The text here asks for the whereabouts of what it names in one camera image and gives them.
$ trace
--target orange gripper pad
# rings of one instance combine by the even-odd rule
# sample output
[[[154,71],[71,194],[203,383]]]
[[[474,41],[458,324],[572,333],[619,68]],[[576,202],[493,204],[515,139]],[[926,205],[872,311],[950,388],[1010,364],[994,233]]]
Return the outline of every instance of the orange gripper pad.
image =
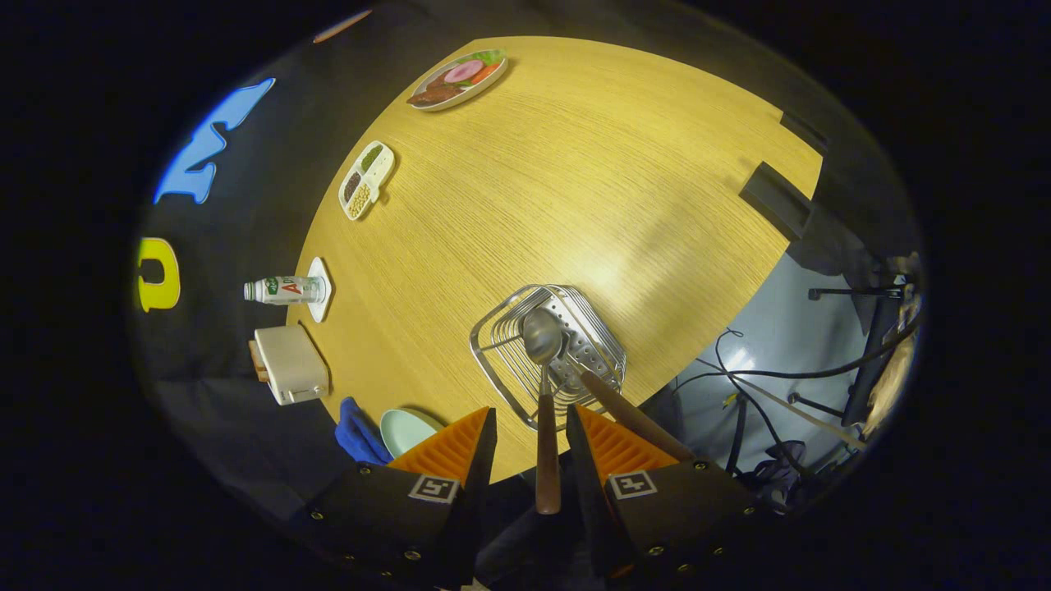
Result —
[[[605,486],[610,474],[624,474],[637,470],[656,470],[678,464],[652,443],[636,435],[631,429],[580,405],[574,405],[584,427],[591,447],[598,480]]]
[[[387,465],[406,472],[456,478],[467,484],[481,427],[486,424],[489,407],[463,416],[437,433],[427,437],[416,447]]]

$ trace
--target blue towel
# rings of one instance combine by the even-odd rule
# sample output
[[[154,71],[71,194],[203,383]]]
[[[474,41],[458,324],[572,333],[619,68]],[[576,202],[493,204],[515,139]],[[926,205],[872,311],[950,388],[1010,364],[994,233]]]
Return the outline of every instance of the blue towel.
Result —
[[[372,431],[365,412],[350,396],[339,403],[339,424],[335,426],[335,441],[339,442],[339,446],[355,462],[386,466],[394,460],[384,442]]]

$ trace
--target yellow letter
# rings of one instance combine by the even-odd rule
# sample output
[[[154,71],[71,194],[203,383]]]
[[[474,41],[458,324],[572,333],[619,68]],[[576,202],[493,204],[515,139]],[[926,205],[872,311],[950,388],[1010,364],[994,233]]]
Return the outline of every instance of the yellow letter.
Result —
[[[139,301],[142,303],[142,309],[149,312],[151,309],[167,310],[176,307],[181,291],[176,251],[164,239],[144,238],[142,246],[139,247],[140,267],[145,259],[153,259],[161,263],[164,280],[161,283],[146,283],[142,277],[139,278]]]

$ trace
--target wire basket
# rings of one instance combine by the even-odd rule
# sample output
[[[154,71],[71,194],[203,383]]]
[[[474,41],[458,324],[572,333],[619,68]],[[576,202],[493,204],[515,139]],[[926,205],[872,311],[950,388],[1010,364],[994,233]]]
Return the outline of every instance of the wire basket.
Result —
[[[556,430],[565,428],[571,404],[604,412],[565,360],[572,354],[620,391],[627,355],[610,328],[576,288],[527,285],[493,308],[471,330],[471,351],[486,376],[522,423],[536,430],[540,366],[530,361],[521,339],[521,323],[534,308],[544,308],[561,323],[562,346],[548,366],[555,400]]]

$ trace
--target spoon handle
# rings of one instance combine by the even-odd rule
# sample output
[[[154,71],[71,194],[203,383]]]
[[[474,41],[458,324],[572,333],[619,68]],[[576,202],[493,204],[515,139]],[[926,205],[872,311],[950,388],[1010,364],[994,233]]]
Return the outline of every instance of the spoon handle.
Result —
[[[584,383],[588,391],[595,395],[602,408],[617,420],[617,423],[627,427],[635,434],[664,450],[679,462],[694,458],[694,453],[689,451],[689,448],[682,445],[679,440],[673,437],[653,419],[627,402],[624,396],[611,388],[594,372],[584,368],[580,371],[580,381]]]
[[[548,387],[548,367],[540,371],[540,398],[536,426],[536,512],[543,515],[562,509],[558,473],[558,440],[555,437],[555,399]]]

